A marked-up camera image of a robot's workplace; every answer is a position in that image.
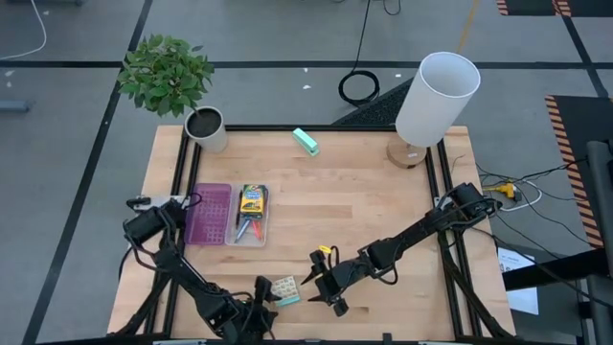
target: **yellow crayon box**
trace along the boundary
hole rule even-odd
[[[268,190],[263,185],[244,185],[240,198],[240,213],[248,218],[261,219]]]

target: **white cylinder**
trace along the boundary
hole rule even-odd
[[[437,144],[480,83],[477,67],[465,57],[448,52],[425,57],[396,118],[398,135],[417,147]]]
[[[214,112],[216,112],[219,115],[221,123],[219,124],[219,128],[217,129],[217,131],[215,131],[211,135],[208,135],[208,136],[202,137],[202,138],[194,136],[193,134],[191,134],[190,130],[188,128],[188,121],[195,114],[192,111],[190,114],[188,114],[188,116],[185,119],[185,125],[184,125],[185,132],[188,133],[190,138],[192,138],[205,151],[212,152],[212,153],[219,153],[219,152],[222,152],[223,149],[225,149],[226,145],[228,144],[228,136],[226,134],[226,127],[225,127],[225,125],[223,123],[223,115],[221,115],[221,111],[219,111],[217,108],[212,107],[212,106],[200,106],[200,107],[197,108],[198,111],[200,111],[200,110],[207,110],[207,109],[213,110]]]

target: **green leaves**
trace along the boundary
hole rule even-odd
[[[160,102],[160,105],[157,108],[157,114],[162,116],[162,115],[165,115],[169,111],[170,111],[170,99],[166,97]]]
[[[160,44],[162,44],[162,41],[164,41],[163,36],[161,36],[160,34],[157,34],[157,35],[152,34],[151,38],[149,39],[149,45],[151,46],[151,48],[156,48]]]
[[[168,94],[168,92],[163,87],[160,87],[160,86],[153,87],[152,89],[149,90],[149,93],[151,94],[151,96],[155,96],[155,97],[163,97]]]
[[[193,75],[187,75],[181,78],[181,90],[193,88],[198,83],[198,79]]]
[[[141,87],[135,83],[126,83],[119,89],[119,93],[132,93],[138,92]]]
[[[183,91],[183,96],[187,97],[190,100],[194,100],[194,101],[202,100],[202,94],[198,90],[185,90]]]
[[[211,83],[215,71],[207,57],[193,54],[202,48],[169,35],[144,38],[136,51],[125,55],[117,76],[119,92],[159,116],[171,112],[178,117],[186,108],[195,108],[207,92],[203,81]]]

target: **wooden tabletop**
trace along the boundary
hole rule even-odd
[[[159,126],[149,159],[143,194],[170,193],[181,126]],[[337,245],[341,260],[355,257],[370,242],[392,237],[432,208],[424,164],[403,170],[391,164],[385,147],[393,132],[310,132],[321,153],[309,156],[288,131],[231,131],[220,154],[204,153],[197,182],[258,183],[270,189],[270,215],[263,248],[188,245],[186,257],[208,281],[230,291],[252,291],[256,275],[275,281],[308,275],[308,254],[320,244]],[[479,186],[466,127],[446,136],[455,184]],[[182,188],[187,184],[191,148]],[[439,184],[442,185],[439,172]],[[480,229],[489,231],[483,221]],[[151,248],[157,239],[149,241]],[[478,232],[465,233],[474,289],[491,314],[514,333],[495,246]],[[364,279],[344,296],[350,309],[336,317],[324,303],[307,302],[317,294],[311,282],[300,287],[302,301],[276,309],[277,339],[371,339],[391,333],[394,340],[451,340],[441,255],[431,236],[404,253],[397,262],[399,281],[387,286]],[[120,329],[151,288],[153,273],[130,256],[125,263],[108,330]],[[161,330],[167,295],[160,301],[156,330]],[[465,334],[470,334],[465,300],[461,298]],[[192,298],[181,288],[172,337],[215,337],[198,316]]]

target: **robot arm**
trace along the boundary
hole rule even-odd
[[[135,251],[148,254],[155,263],[155,269],[162,273],[161,280],[165,283],[173,279],[185,289],[193,298],[198,314],[207,326],[228,344],[258,344],[263,335],[272,328],[277,316],[269,311],[263,301],[272,302],[280,297],[270,292],[272,283],[262,276],[256,278],[255,294],[248,292],[230,293],[217,284],[207,282],[192,267],[192,265],[179,252],[172,239],[175,237],[177,225],[185,226],[187,212],[182,203],[171,199],[164,205],[150,207],[138,217],[125,223],[125,238],[131,243]],[[147,252],[142,243],[156,233],[164,231],[160,240],[160,250]],[[155,302],[159,292],[164,286],[154,287],[151,299]],[[247,296],[246,300],[236,298],[239,295]],[[129,333],[138,329],[148,311],[149,302],[139,309],[126,328],[118,334]]]
[[[327,267],[321,250],[310,253],[313,266],[303,284],[317,277],[315,285],[320,294],[309,301],[325,302],[333,306],[337,316],[342,316],[349,309],[342,297],[345,289],[366,277],[380,279],[392,270],[397,274],[395,262],[402,258],[405,250],[437,232],[466,230],[492,215],[496,210],[495,202],[484,198],[472,184],[462,184],[395,237],[377,240],[358,249],[356,258]]]

